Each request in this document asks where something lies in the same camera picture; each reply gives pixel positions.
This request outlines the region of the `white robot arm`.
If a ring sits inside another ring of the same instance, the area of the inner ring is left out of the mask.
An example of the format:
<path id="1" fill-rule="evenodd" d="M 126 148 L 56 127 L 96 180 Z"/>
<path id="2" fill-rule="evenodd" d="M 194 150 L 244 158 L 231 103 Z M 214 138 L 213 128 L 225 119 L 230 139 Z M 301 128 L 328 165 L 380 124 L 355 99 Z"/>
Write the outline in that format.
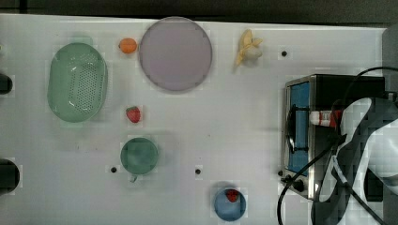
<path id="1" fill-rule="evenodd" d="M 388 225 L 365 197 L 367 172 L 397 191 L 397 104 L 362 98 L 343 112 L 344 141 L 331 155 L 311 211 L 313 225 Z"/>

